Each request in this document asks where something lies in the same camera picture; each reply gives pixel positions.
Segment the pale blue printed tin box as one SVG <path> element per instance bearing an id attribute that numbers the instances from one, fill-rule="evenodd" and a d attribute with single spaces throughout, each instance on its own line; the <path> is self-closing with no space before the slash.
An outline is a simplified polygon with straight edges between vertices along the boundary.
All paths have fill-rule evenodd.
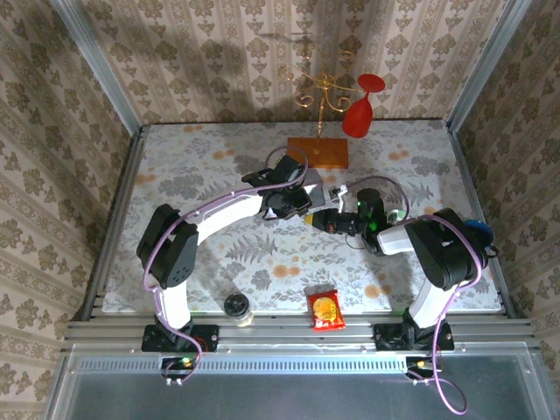
<path id="1" fill-rule="evenodd" d="M 302 187 L 311 201 L 311 208 L 322 207 L 326 204 L 323 179 L 319 172 L 311 168 L 307 171 Z"/>

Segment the red snack packet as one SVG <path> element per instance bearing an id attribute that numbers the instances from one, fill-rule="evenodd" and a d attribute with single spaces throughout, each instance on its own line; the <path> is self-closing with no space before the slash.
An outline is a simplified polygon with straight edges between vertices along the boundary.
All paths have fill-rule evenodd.
<path id="1" fill-rule="evenodd" d="M 311 309 L 314 331 L 338 331 L 346 328 L 336 289 L 312 293 L 307 300 Z"/>

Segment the red plastic wine glass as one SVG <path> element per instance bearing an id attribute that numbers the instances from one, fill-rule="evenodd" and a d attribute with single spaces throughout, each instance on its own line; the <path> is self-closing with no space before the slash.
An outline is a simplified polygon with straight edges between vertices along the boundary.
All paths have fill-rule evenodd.
<path id="1" fill-rule="evenodd" d="M 386 87 L 384 79 L 372 73 L 360 75 L 358 85 L 364 95 L 350 106 L 342 123 L 343 131 L 352 138 L 363 138 L 368 133 L 374 116 L 369 96 L 382 92 Z"/>

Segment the glass jar black lid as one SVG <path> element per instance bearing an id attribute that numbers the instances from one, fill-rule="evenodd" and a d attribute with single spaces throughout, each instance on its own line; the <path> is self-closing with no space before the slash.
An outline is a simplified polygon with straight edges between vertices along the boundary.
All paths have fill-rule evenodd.
<path id="1" fill-rule="evenodd" d="M 253 321 L 253 312 L 249 299 L 242 293 L 227 296 L 224 302 L 224 312 L 239 326 L 249 326 Z"/>

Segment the blue enamel mug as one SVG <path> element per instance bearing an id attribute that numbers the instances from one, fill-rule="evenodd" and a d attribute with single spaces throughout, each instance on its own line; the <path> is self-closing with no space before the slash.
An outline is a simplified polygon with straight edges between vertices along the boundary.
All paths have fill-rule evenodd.
<path id="1" fill-rule="evenodd" d="M 498 256 L 499 250 L 494 246 L 494 233 L 486 223 L 480 220 L 466 220 L 465 226 L 476 237 L 488 259 Z"/>

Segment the aluminium mounting rail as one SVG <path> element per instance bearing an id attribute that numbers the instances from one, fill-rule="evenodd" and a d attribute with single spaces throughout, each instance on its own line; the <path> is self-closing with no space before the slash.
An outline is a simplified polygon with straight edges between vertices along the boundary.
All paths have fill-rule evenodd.
<path id="1" fill-rule="evenodd" d="M 243 346 L 277 349 L 359 349 L 374 348 L 374 325 L 392 324 L 400 319 L 387 314 L 346 315 L 342 330 L 315 332 L 308 315 L 256 315 L 250 325 L 239 327 L 233 320 L 218 316 L 201 316 L 195 325 L 217 325 L 219 351 L 237 350 Z M 114 346 L 138 351 L 144 328 L 152 322 L 149 316 L 100 316 L 89 321 L 73 321 L 66 330 L 63 347 L 86 348 Z M 530 322 L 502 315 L 452 314 L 447 317 L 455 347 L 460 352 L 476 345 L 493 343 L 512 346 L 523 342 L 530 349 L 539 347 Z"/>

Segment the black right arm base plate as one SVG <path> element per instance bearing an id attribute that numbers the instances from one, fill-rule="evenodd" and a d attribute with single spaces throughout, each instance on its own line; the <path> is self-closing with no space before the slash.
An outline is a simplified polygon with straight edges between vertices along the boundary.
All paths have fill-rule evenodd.
<path id="1" fill-rule="evenodd" d="M 377 351 L 428 351 L 433 349 L 435 327 L 419 330 L 405 324 L 375 324 L 373 339 Z M 444 322 L 438 331 L 436 349 L 451 351 L 455 348 L 452 329 Z"/>

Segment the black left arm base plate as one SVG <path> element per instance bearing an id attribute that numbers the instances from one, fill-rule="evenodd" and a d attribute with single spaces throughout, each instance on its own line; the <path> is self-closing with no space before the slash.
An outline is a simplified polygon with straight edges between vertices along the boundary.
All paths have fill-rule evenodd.
<path id="1" fill-rule="evenodd" d="M 220 328 L 217 325 L 194 325 L 190 337 L 195 340 L 203 353 L 215 353 L 219 343 Z M 178 337 L 162 325 L 147 325 L 143 331 L 141 344 L 143 352 L 196 353 L 196 346 L 189 340 Z"/>

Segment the aluminium frame post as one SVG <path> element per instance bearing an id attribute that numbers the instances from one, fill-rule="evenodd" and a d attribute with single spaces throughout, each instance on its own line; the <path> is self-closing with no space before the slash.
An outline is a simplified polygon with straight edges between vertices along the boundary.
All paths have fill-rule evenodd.
<path id="1" fill-rule="evenodd" d="M 78 0 L 49 0 L 49 2 L 58 12 L 123 126 L 131 135 L 136 134 L 142 124 L 124 92 L 123 84 L 117 79 L 116 73 L 110 66 L 102 50 L 101 41 L 95 35 L 94 27 L 88 22 L 86 12 L 81 8 Z"/>
<path id="2" fill-rule="evenodd" d="M 473 70 L 447 119 L 447 129 L 455 134 L 460 130 L 489 77 L 515 35 L 532 0 L 507 0 L 505 8 L 482 49 Z"/>

